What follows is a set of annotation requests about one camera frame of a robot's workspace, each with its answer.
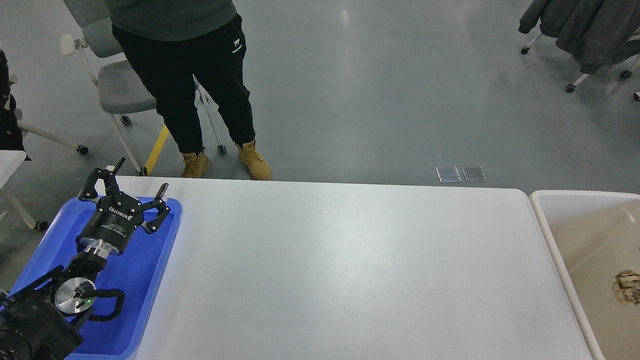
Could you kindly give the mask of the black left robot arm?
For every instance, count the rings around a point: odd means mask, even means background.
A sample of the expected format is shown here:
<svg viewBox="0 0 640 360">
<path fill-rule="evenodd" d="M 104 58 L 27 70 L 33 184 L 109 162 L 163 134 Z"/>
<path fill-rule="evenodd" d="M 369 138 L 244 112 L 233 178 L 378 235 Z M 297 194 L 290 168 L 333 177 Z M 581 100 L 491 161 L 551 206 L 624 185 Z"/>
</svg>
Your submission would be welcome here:
<svg viewBox="0 0 640 360">
<path fill-rule="evenodd" d="M 135 230 L 153 234 L 170 214 L 163 183 L 148 202 L 119 189 L 113 170 L 96 168 L 78 200 L 96 205 L 74 241 L 69 264 L 58 265 L 12 295 L 1 296 L 1 358 L 62 360 L 83 342 L 87 322 L 109 322 L 122 312 L 126 292 L 99 288 L 96 280 L 110 255 L 123 255 Z"/>
</svg>

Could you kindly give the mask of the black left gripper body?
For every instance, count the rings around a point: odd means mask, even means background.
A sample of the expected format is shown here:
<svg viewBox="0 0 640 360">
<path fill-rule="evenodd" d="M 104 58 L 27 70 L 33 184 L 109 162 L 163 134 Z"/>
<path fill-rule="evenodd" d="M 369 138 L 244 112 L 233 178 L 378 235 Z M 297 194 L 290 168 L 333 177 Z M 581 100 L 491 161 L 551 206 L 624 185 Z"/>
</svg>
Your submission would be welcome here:
<svg viewBox="0 0 640 360">
<path fill-rule="evenodd" d="M 90 216 L 75 242 L 79 248 L 104 248 L 110 255 L 123 255 L 137 227 L 142 225 L 141 210 L 131 209 L 141 200 L 128 194 L 99 198 L 96 210 Z"/>
</svg>

